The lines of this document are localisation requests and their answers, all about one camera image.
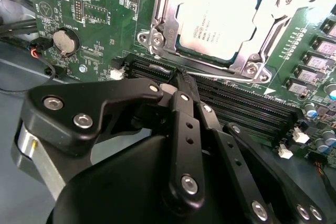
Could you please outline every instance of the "green circuit board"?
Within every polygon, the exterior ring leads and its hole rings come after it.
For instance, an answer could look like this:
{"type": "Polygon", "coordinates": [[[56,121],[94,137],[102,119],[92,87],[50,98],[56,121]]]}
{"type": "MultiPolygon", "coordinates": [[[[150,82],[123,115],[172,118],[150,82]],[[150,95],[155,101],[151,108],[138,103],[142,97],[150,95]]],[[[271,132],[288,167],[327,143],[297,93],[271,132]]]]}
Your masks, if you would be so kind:
{"type": "MultiPolygon", "coordinates": [[[[125,57],[132,53],[153,58],[137,41],[137,34],[149,29],[154,1],[33,0],[40,36],[52,38],[55,31],[66,27],[80,38],[80,48],[73,56],[61,57],[58,50],[50,48],[45,52],[45,57],[53,64],[66,68],[68,76],[80,81],[110,80],[110,71],[113,69],[111,60],[116,57],[125,57]],[[82,65],[86,67],[85,72],[80,70],[82,65]]],[[[304,104],[313,102],[317,107],[336,111],[336,102],[330,100],[323,90],[327,83],[336,79],[334,66],[325,68],[323,77],[304,96],[291,92],[288,88],[288,80],[296,77],[294,72],[299,65],[303,65],[304,56],[314,51],[312,41],[317,36],[326,37],[322,31],[326,20],[336,20],[336,12],[332,13],[336,0],[325,2],[330,6],[327,11],[302,8],[296,12],[267,62],[267,68],[272,73],[269,83],[229,84],[287,105],[303,108],[304,104]]],[[[334,115],[320,114],[311,120],[326,124],[323,129],[314,133],[314,138],[320,137],[323,130],[336,127],[334,115]]],[[[296,150],[296,155],[305,156],[310,151],[316,151],[313,142],[303,144],[296,150]]],[[[329,153],[328,161],[336,168],[336,149],[329,153]]]]}

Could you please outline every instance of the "screw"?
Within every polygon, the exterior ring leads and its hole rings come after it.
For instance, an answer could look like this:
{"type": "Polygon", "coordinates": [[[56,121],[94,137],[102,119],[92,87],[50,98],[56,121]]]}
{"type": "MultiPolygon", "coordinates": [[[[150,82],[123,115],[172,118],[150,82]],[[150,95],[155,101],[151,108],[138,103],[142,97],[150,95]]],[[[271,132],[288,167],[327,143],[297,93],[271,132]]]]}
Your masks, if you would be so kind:
{"type": "Polygon", "coordinates": [[[146,36],[144,36],[144,35],[140,35],[140,36],[139,36],[139,41],[142,42],[142,43],[145,43],[145,42],[147,41],[146,36]]]}
{"type": "Polygon", "coordinates": [[[309,214],[307,213],[307,211],[301,206],[301,205],[297,205],[296,209],[298,210],[299,214],[303,217],[303,219],[305,220],[309,220],[309,214]]]}
{"type": "Polygon", "coordinates": [[[159,45],[159,44],[161,44],[161,38],[160,37],[154,37],[153,38],[153,42],[156,44],[156,45],[159,45]]]}
{"type": "Polygon", "coordinates": [[[154,91],[154,92],[158,92],[159,89],[156,86],[150,85],[149,88],[154,91]]]}
{"type": "Polygon", "coordinates": [[[322,216],[321,216],[321,214],[316,210],[315,207],[310,206],[310,211],[311,211],[312,214],[315,216],[315,218],[317,218],[318,220],[322,220],[322,216]]]}
{"type": "Polygon", "coordinates": [[[182,177],[181,184],[182,184],[183,189],[188,194],[193,195],[193,194],[196,194],[197,191],[198,191],[198,185],[197,185],[196,181],[188,175],[185,175],[185,176],[182,177]]]}
{"type": "Polygon", "coordinates": [[[182,99],[183,99],[184,101],[189,101],[189,98],[188,98],[186,95],[181,94],[181,97],[182,97],[182,99]]]}
{"type": "Polygon", "coordinates": [[[203,108],[206,110],[206,112],[211,112],[212,109],[208,105],[204,105],[203,108]]]}
{"type": "Polygon", "coordinates": [[[269,79],[268,75],[263,74],[262,76],[259,77],[260,81],[267,81],[269,79]]]}
{"type": "Polygon", "coordinates": [[[86,73],[88,71],[88,68],[85,65],[79,65],[78,69],[81,73],[86,73]]]}
{"type": "Polygon", "coordinates": [[[237,126],[232,126],[232,128],[234,129],[235,132],[240,133],[240,128],[238,128],[237,126]]]}
{"type": "Polygon", "coordinates": [[[267,212],[259,202],[254,200],[252,202],[252,209],[253,209],[253,212],[259,217],[260,220],[262,221],[267,220],[267,212]]]}
{"type": "Polygon", "coordinates": [[[255,64],[249,64],[245,70],[248,74],[255,74],[258,71],[258,67],[255,64]]]}
{"type": "Polygon", "coordinates": [[[88,129],[93,125],[92,118],[83,113],[77,114],[73,120],[74,124],[82,129],[88,129]]]}
{"type": "Polygon", "coordinates": [[[43,104],[50,110],[60,110],[63,108],[63,102],[55,97],[47,97],[44,99],[43,104]]]}

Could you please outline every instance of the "robotic arm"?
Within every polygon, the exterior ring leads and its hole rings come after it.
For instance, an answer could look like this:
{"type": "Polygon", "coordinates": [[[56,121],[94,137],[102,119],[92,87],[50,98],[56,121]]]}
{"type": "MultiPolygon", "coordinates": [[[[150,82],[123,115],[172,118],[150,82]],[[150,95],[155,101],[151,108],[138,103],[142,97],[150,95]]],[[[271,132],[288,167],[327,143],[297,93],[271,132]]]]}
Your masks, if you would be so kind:
{"type": "Polygon", "coordinates": [[[13,157],[56,200],[48,223],[326,223],[242,127],[223,128],[184,70],[28,92],[13,157]],[[151,136],[92,165],[92,147],[151,136]]]}

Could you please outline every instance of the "heatsink chip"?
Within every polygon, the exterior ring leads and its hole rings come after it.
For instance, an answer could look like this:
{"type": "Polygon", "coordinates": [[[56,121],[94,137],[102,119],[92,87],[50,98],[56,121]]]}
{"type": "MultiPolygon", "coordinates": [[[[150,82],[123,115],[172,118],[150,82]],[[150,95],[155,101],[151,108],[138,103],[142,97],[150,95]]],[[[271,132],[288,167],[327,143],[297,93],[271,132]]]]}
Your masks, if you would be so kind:
{"type": "Polygon", "coordinates": [[[187,0],[180,7],[180,44],[204,55],[231,60],[256,27],[258,0],[187,0]]]}

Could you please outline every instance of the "cpu socket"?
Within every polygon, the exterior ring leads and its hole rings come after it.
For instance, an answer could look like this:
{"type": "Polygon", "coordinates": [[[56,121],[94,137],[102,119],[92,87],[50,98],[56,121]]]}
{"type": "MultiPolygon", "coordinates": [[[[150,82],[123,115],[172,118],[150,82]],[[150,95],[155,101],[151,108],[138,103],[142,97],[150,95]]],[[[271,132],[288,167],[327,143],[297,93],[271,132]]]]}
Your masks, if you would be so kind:
{"type": "Polygon", "coordinates": [[[153,55],[214,79],[267,83],[266,62],[299,8],[319,0],[155,0],[137,34],[153,55]]]}

